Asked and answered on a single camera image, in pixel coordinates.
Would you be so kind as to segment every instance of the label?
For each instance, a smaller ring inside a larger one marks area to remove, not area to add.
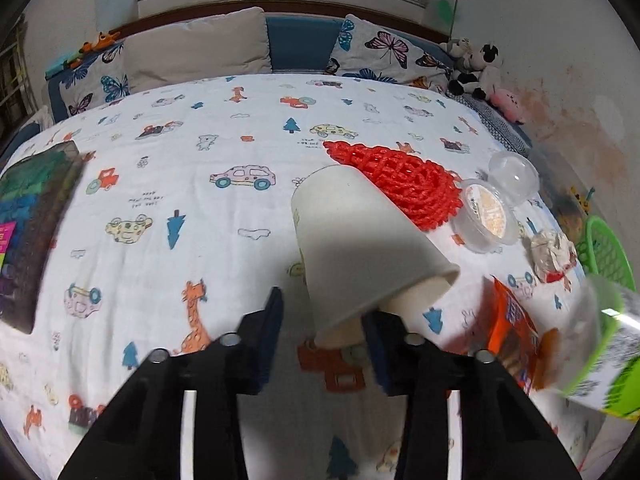
[[[492,235],[503,238],[507,229],[507,217],[495,195],[480,184],[467,187],[465,195],[480,223]]]
[[[614,283],[622,313],[599,305],[603,316],[616,321],[615,332],[604,341],[587,373],[570,396],[609,415],[638,420],[640,416],[640,296]]]
[[[4,262],[4,255],[6,254],[7,247],[9,246],[9,240],[11,235],[14,234],[15,222],[7,222],[6,224],[0,224],[0,267]]]

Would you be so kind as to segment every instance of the red mesh net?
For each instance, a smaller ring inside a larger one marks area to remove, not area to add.
[[[444,224],[462,207],[453,175],[435,162],[343,140],[323,145],[333,160],[358,168],[422,231]]]

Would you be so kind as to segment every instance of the bed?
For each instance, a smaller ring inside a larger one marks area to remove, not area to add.
[[[355,392],[332,391],[305,365],[314,327],[290,198],[310,173],[336,164],[327,140],[400,149],[477,178],[505,149],[480,117],[435,92],[371,80],[228,76],[73,116],[20,146],[8,165],[70,138],[87,162],[50,249],[33,333],[0,324],[0,418],[35,473],[57,477],[152,349],[189,351],[195,335],[232,331],[275,285],[286,314],[271,381],[240,401],[249,477],[392,478],[404,399],[383,395],[363,348],[346,358],[362,370]],[[526,235],[558,228],[541,200],[516,216]],[[463,346],[491,276],[512,285],[540,330],[562,325],[579,268],[542,285],[522,243],[481,255],[452,235],[449,224],[428,233],[462,275],[414,330]],[[548,392],[532,398],[579,465],[602,416]],[[460,477],[456,402],[452,395],[452,479]]]

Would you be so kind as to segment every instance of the blue headboard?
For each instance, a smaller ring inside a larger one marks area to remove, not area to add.
[[[342,18],[327,16],[269,13],[266,20],[274,72],[322,72],[344,21]],[[437,44],[400,30],[389,30],[453,67],[451,58]],[[51,111],[56,122],[68,118],[68,111],[60,96],[60,81],[67,75],[68,71],[65,70],[49,80]]]

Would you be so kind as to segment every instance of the white paper cup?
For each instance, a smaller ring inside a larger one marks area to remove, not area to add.
[[[360,317],[378,307],[403,319],[421,315],[460,274],[351,166],[309,175],[293,194],[291,210],[319,347],[363,341]]]

